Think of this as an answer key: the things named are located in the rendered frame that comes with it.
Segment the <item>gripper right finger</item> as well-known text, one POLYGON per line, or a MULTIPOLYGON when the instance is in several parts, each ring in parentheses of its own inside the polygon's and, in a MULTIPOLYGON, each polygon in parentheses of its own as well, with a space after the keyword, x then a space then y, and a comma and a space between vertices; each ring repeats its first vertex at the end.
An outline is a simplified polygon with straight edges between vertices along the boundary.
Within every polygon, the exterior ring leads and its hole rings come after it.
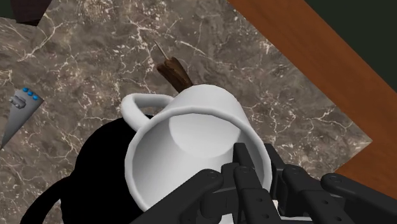
POLYGON ((336 173, 312 178, 285 164, 271 144, 270 195, 286 217, 309 215, 313 224, 397 224, 397 199, 336 173))

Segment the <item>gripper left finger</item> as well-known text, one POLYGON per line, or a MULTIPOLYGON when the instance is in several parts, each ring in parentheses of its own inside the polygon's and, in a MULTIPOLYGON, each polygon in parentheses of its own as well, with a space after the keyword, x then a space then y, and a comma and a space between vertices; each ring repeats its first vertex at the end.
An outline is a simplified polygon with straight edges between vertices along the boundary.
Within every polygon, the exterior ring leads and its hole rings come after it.
POLYGON ((199 171, 130 224, 220 224, 233 213, 232 224, 280 224, 243 143, 234 144, 233 162, 222 172, 199 171))

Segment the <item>white mug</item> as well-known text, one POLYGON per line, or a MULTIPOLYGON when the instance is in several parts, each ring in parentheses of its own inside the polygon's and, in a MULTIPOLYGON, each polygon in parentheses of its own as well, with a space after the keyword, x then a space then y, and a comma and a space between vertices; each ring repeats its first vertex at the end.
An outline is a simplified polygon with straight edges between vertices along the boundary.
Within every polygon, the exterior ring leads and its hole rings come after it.
POLYGON ((131 224, 234 224, 244 186, 272 204, 270 157, 230 92, 194 85, 175 97, 129 94, 121 110, 135 131, 125 180, 143 212, 131 224))

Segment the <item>grey remote control, blue buttons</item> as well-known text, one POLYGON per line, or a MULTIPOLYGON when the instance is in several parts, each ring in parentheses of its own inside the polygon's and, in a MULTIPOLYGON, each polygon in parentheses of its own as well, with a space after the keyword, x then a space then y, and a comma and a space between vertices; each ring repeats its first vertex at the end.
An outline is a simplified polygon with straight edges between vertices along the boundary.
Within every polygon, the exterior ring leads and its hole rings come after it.
POLYGON ((10 114, 5 127, 0 149, 3 149, 9 140, 19 131, 24 123, 44 102, 33 90, 24 87, 16 90, 9 99, 11 103, 10 114))

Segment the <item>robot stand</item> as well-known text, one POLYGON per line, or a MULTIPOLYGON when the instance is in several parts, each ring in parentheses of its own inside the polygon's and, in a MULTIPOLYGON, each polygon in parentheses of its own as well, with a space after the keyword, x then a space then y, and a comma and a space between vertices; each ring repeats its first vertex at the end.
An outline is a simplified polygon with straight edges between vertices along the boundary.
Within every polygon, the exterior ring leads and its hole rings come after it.
POLYGON ((37 26, 52 0, 10 0, 15 20, 19 24, 37 26))

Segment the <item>brown wooden-handled tool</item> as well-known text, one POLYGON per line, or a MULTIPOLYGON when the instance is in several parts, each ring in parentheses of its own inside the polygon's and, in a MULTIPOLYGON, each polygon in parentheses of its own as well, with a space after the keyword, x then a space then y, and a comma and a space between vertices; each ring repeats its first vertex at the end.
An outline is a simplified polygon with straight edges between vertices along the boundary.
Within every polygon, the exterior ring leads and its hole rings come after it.
POLYGON ((165 58, 162 63, 156 65, 157 71, 174 87, 178 93, 189 87, 192 87, 193 82, 178 59, 175 57, 168 57, 157 41, 155 41, 155 44, 165 58))

